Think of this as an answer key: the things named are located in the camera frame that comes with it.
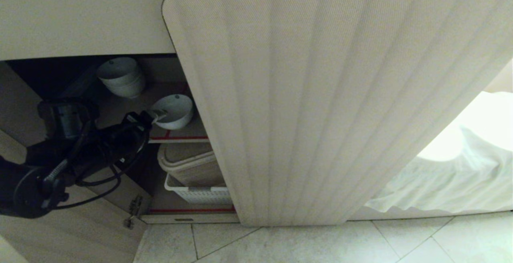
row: ribbed cabinet door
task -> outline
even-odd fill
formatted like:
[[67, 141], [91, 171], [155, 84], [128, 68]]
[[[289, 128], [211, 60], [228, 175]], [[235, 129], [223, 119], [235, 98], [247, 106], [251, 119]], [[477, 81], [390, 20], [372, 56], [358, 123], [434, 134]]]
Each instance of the ribbed cabinet door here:
[[343, 223], [513, 56], [513, 0], [165, 0], [240, 220]]

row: door hinge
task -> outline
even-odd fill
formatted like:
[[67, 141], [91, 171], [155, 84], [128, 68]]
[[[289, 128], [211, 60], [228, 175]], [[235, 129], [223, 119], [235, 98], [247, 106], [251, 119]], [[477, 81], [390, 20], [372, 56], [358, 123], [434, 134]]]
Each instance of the door hinge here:
[[123, 226], [125, 228], [128, 228], [130, 230], [134, 227], [134, 218], [137, 218], [139, 216], [139, 210], [141, 209], [141, 204], [143, 202], [143, 196], [137, 195], [135, 198], [130, 202], [130, 206], [128, 207], [128, 210], [130, 210], [130, 217], [123, 220]]

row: black cable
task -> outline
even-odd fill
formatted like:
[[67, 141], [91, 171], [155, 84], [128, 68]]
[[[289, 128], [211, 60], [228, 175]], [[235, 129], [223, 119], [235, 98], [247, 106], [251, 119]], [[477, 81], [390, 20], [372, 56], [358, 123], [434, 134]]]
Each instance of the black cable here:
[[45, 185], [53, 184], [53, 181], [55, 181], [57, 176], [68, 167], [69, 161], [71, 161], [77, 155], [80, 148], [84, 144], [84, 141], [87, 139], [87, 135], [89, 133], [90, 128], [91, 128], [91, 121], [85, 122], [84, 126], [82, 126], [82, 130], [80, 131], [79, 139], [77, 141], [75, 141], [75, 144], [73, 144], [73, 147], [71, 148], [69, 154], [44, 179]]
[[[139, 161], [139, 159], [142, 156], [143, 151], [146, 149], [146, 146], [148, 146], [149, 139], [150, 139], [150, 136], [149, 136], [149, 132], [147, 131], [147, 132], [145, 132], [145, 139], [144, 139], [144, 143], [143, 143], [143, 148], [139, 152], [137, 152], [137, 154], [135, 155], [134, 159], [132, 159], [130, 161], [130, 164], [128, 164], [128, 166], [126, 168], [124, 168], [119, 173], [117, 173], [119, 176], [121, 176], [121, 175], [125, 174], [126, 172], [128, 172], [135, 165], [135, 163], [137, 161]], [[110, 182], [110, 181], [112, 181], [114, 179], [116, 179], [116, 176], [108, 177], [107, 179], [103, 179], [103, 180], [95, 181], [95, 182], [86, 182], [86, 181], [80, 180], [80, 181], [77, 181], [77, 185], [78, 186], [98, 186], [98, 185], [101, 185], [101, 184], [108, 183], [108, 182]]]
[[128, 123], [128, 124], [123, 124], [118, 129], [114, 130], [114, 132], [111, 134], [111, 136], [115, 136], [121, 132], [124, 132], [125, 130], [127, 130], [129, 128], [132, 128], [132, 127], [142, 127], [144, 129], [146, 129], [143, 124], [141, 124], [139, 122], [133, 122], [133, 123]]
[[69, 205], [57, 206], [54, 208], [54, 210], [62, 210], [62, 209], [68, 209], [68, 208], [73, 208], [73, 207], [77, 207], [77, 206], [82, 206], [83, 204], [91, 203], [92, 201], [95, 201], [97, 199], [105, 197], [106, 195], [109, 195], [110, 193], [114, 192], [114, 190], [116, 190], [117, 187], [119, 187], [119, 185], [121, 185], [121, 175], [117, 172], [117, 170], [114, 168], [114, 166], [109, 166], [109, 167], [110, 167], [110, 170], [112, 170], [112, 173], [114, 173], [114, 177], [117, 179], [116, 185], [114, 185], [114, 187], [110, 188], [106, 192], [99, 194], [98, 196], [95, 196], [90, 199], [80, 201], [77, 203], [69, 204]]

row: container lid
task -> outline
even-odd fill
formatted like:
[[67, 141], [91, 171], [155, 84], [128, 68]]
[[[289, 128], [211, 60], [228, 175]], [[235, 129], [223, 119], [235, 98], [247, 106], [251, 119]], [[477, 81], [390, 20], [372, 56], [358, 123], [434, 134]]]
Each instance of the container lid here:
[[166, 167], [178, 167], [207, 157], [214, 157], [209, 143], [162, 144], [159, 148], [159, 161]]

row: beige container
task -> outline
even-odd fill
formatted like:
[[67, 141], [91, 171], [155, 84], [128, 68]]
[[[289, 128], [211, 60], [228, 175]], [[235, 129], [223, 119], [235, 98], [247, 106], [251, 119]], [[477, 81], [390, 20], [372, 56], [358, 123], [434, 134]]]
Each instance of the beige container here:
[[187, 187], [212, 187], [224, 183], [218, 161], [209, 143], [161, 144], [162, 170]]

